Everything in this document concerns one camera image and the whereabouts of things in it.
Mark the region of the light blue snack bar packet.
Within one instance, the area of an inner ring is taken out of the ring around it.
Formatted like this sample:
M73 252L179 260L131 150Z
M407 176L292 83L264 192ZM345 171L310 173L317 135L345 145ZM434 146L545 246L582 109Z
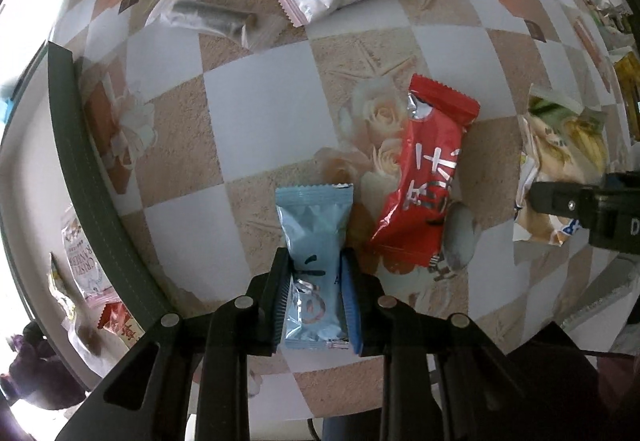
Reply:
M341 252L353 202L352 184L276 190L277 213L293 262L283 333L288 349L348 347Z

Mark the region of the pink crispy crackers packet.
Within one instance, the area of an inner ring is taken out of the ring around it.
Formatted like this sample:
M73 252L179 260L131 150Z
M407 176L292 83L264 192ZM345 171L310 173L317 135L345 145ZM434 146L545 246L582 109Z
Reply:
M88 307L119 302L119 295L96 257L73 206L63 214L62 241L70 274Z

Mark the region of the clear wrapped grey stick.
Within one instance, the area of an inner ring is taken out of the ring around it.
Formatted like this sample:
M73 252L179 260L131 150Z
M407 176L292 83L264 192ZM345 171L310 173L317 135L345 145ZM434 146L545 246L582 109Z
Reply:
M255 14L204 2L159 0L146 18L145 26L154 23L227 38L248 50L258 45Z

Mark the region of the red gold candy packet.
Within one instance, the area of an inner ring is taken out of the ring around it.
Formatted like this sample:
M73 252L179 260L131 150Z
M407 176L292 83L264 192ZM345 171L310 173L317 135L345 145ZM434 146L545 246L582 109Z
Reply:
M104 305L96 327L108 331L127 347L133 347L144 335L143 328L121 301Z

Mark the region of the small clear nut packet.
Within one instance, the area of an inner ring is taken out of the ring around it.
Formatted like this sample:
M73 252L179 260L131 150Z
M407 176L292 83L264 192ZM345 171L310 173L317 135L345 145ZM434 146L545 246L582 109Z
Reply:
M64 279L58 271L55 257L49 255L50 267L47 274L49 293L58 302L64 313L63 328L67 331L70 344L80 355L101 354L101 341L96 331L91 327L84 312L78 308L76 302L67 292Z

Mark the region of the yellow white chips bag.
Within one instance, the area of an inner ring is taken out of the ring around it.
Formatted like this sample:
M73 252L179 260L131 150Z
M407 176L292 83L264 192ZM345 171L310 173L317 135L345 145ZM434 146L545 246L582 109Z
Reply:
M527 108L518 116L523 149L514 207L513 239L561 246L580 229L574 216L553 216L528 201L536 182L596 184L608 165L605 115L560 91L529 87Z

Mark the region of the dark purple clothing item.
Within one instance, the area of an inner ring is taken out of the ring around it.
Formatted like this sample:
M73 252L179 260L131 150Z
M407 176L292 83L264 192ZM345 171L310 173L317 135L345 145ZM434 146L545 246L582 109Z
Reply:
M9 405L24 400L40 409L59 411L85 400L85 388L66 369L37 322L29 322L11 340L16 357L9 372L1 376L1 391Z

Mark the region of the white cardboard box tray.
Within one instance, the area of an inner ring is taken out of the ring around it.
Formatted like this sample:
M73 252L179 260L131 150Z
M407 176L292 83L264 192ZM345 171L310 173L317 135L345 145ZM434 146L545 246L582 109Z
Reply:
M145 331L142 346L132 349L101 334L103 354L115 359L145 355L150 374L158 375L166 360L158 322L171 305L108 193L82 113L73 55L46 42L18 84L1 141L1 239L25 307L74 376L92 389L99 376L68 341L64 312L47 284L52 263L70 276L61 233L68 208L75 209L116 293Z

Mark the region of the red snack bar packet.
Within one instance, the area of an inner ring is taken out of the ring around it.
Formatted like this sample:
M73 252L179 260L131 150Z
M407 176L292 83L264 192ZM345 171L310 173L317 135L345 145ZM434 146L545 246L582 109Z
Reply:
M370 248L393 263L426 267L442 249L462 140L480 103L431 78L413 75L400 178L387 196Z

